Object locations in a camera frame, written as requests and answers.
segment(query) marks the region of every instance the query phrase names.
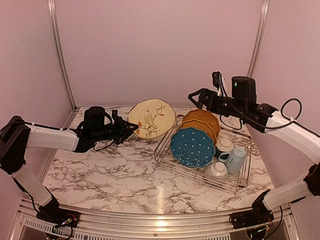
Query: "marble pattern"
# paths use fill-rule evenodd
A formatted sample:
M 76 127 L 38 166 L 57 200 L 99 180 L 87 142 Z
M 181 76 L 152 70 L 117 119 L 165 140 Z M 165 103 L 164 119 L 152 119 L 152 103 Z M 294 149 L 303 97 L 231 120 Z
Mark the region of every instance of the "marble pattern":
M 83 120 L 86 109 L 79 110 L 72 128 Z M 105 109 L 108 113 L 117 109 L 119 115 L 127 119 L 131 107 Z M 193 108 L 175 108 L 175 111 L 185 115 L 190 109 Z M 235 118 L 223 120 L 233 127 L 239 125 Z M 245 126 L 241 132 L 249 134 Z M 151 214 L 205 213 L 249 207 L 259 194 L 274 188 L 255 145 L 248 185 L 233 194 L 159 169 L 154 150 L 160 139 L 146 140 L 133 135 L 123 144 L 98 152 L 93 149 L 86 153 L 58 150 L 44 185 L 62 204 Z M 106 144 L 100 142 L 97 147 Z

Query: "blue plate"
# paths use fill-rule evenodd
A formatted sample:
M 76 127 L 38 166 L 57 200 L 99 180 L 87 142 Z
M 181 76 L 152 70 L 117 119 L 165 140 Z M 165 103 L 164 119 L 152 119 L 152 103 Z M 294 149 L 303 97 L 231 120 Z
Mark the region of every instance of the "blue plate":
M 179 129 L 171 138 L 173 157 L 186 167 L 204 167 L 211 162 L 216 150 L 212 139 L 199 129 Z

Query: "plate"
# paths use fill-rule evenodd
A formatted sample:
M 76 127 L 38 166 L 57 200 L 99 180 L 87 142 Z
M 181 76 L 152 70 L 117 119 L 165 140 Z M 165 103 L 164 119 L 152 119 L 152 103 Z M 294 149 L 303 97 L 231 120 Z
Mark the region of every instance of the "plate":
M 208 126 L 214 131 L 215 138 L 218 139 L 219 133 L 221 131 L 219 119 L 213 115 L 212 112 L 202 109 L 195 109 L 189 111 L 182 119 L 182 122 L 190 121 L 196 119 L 201 122 L 206 122 Z
M 139 102 L 129 112 L 128 121 L 139 128 L 134 134 L 143 139 L 155 139 L 168 132 L 176 122 L 176 113 L 161 99 Z
M 189 121 L 183 121 L 179 127 L 179 129 L 187 129 L 187 128 L 195 128 L 204 131 L 212 140 L 214 145 L 217 144 L 217 137 L 215 132 L 208 126 L 206 122 L 202 122 L 196 119 L 192 119 Z
M 209 164 L 216 152 L 212 139 L 193 127 L 179 129 L 171 138 L 170 149 L 175 159 L 190 168 Z

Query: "orange plate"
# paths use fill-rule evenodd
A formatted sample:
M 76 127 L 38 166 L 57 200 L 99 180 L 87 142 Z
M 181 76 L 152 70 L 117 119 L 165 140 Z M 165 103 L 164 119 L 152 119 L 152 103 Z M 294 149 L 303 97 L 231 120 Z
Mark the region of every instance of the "orange plate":
M 207 125 L 213 130 L 215 133 L 215 139 L 218 138 L 219 133 L 220 133 L 220 124 L 219 124 L 219 119 L 216 118 L 212 114 L 212 112 L 207 111 L 207 110 L 202 110 L 202 109 L 195 109 L 189 111 L 184 118 L 182 119 L 182 122 L 188 122 L 190 120 L 198 120 L 199 122 L 205 122 Z
M 183 121 L 179 129 L 195 128 L 204 131 L 213 141 L 214 145 L 217 144 L 217 137 L 215 132 L 204 121 L 192 119 L 189 121 Z

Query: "metal wire rack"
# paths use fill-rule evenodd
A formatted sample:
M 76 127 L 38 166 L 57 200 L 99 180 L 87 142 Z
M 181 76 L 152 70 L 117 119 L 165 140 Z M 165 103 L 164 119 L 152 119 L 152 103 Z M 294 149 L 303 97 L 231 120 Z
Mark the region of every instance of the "metal wire rack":
M 178 127 L 182 123 L 183 115 L 178 115 L 174 127 L 168 131 L 159 142 L 154 150 L 154 158 L 156 166 L 167 171 L 176 173 L 177 175 L 202 183 L 203 185 L 220 189 L 228 193 L 236 193 L 239 189 L 245 187 L 249 181 L 251 152 L 253 141 L 251 136 L 237 130 L 231 130 L 221 127 L 219 137 L 231 139 L 235 146 L 244 147 L 247 155 L 246 159 L 237 174 L 229 173 L 227 180 L 211 179 L 204 173 L 205 167 L 190 168 L 183 166 L 173 157 L 170 149 L 171 137 L 176 133 Z

